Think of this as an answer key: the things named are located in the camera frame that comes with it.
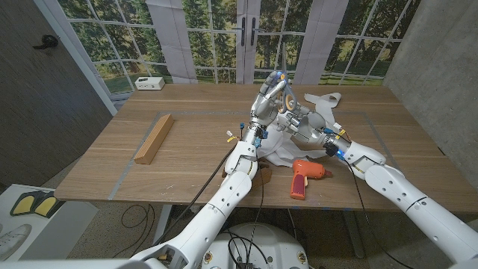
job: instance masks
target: wooden block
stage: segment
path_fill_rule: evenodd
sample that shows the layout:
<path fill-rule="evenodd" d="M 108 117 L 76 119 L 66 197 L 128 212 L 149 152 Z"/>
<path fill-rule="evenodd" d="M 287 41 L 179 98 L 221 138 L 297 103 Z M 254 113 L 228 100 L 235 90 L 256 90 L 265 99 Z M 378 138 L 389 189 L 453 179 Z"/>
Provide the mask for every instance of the wooden block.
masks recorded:
<path fill-rule="evenodd" d="M 153 130 L 149 134 L 144 144 L 134 157 L 134 162 L 137 164 L 151 164 L 152 159 L 158 152 L 159 147 L 166 138 L 167 133 L 173 126 L 174 120 L 171 114 L 162 116 L 156 123 Z"/>
<path fill-rule="evenodd" d="M 256 188 L 261 185 L 266 185 L 267 183 L 270 182 L 270 177 L 272 176 L 272 170 L 268 167 L 261 168 L 258 173 L 255 174 L 254 178 L 252 179 L 252 187 Z"/>

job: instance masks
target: black and yellow object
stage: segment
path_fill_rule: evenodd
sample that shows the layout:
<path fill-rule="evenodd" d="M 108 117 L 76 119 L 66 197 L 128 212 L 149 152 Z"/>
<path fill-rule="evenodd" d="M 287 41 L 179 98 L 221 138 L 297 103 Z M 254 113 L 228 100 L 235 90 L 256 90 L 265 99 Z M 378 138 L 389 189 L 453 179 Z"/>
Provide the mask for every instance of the black and yellow object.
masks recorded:
<path fill-rule="evenodd" d="M 47 193 L 36 203 L 34 212 L 40 216 L 50 218 L 64 204 L 53 196 L 53 191 Z"/>
<path fill-rule="evenodd" d="M 10 215 L 20 216 L 24 214 L 33 214 L 50 218 L 64 202 L 59 201 L 53 196 L 53 191 L 48 193 L 43 191 L 32 191 L 20 195 L 15 205 L 10 210 Z"/>
<path fill-rule="evenodd" d="M 20 195 L 18 200 L 15 202 L 15 205 L 10 210 L 10 215 L 20 216 L 23 214 L 33 213 L 36 201 L 38 201 L 38 199 L 43 197 L 44 195 L 45 193 L 42 191 L 32 191 Z"/>

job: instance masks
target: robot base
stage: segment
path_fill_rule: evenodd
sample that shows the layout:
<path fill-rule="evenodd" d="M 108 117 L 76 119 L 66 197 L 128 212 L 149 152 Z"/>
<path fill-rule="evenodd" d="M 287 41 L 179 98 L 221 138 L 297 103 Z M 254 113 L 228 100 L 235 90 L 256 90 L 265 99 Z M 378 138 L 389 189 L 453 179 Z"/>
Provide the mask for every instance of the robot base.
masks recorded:
<path fill-rule="evenodd" d="M 250 240 L 253 229 L 254 223 L 243 223 L 232 227 L 229 231 Z M 201 266 L 203 269 L 226 269 L 236 267 L 229 254 L 228 248 L 228 243 L 234 235 L 230 235 L 226 232 L 220 233 L 209 247 L 205 258 L 202 259 Z M 238 246 L 239 253 L 236 249 L 236 245 L 231 241 L 230 248 L 232 254 L 239 263 L 245 263 L 246 251 L 249 250 L 250 243 L 243 240 L 246 245 L 244 246 L 241 239 L 236 238 L 234 241 Z M 294 237 L 275 226 L 257 223 L 253 242 L 262 250 L 266 259 L 269 261 L 269 265 L 266 264 L 264 257 L 259 250 L 252 245 L 249 256 L 249 263 L 251 263 L 252 266 L 246 267 L 244 265 L 243 268 L 308 269 L 307 257 L 300 243 Z"/>

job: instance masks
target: screw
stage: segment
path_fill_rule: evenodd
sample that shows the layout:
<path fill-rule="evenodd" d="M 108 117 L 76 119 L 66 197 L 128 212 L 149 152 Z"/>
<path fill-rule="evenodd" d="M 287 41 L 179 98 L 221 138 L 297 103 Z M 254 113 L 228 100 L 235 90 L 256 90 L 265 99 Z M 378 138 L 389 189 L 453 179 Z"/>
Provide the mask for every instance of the screw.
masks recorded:
<path fill-rule="evenodd" d="M 212 253 L 211 252 L 207 252 L 205 255 L 204 255 L 204 262 L 206 264 L 208 264 L 210 261 L 212 261 Z"/>

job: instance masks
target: small white device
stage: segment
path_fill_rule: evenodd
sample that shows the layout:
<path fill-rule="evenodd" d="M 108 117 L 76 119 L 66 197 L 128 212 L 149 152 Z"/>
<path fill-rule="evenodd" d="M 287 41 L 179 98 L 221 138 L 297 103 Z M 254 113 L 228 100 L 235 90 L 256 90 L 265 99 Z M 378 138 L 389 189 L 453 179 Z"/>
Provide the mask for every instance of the small white device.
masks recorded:
<path fill-rule="evenodd" d="M 139 77 L 134 82 L 138 90 L 160 90 L 164 86 L 163 77 Z"/>

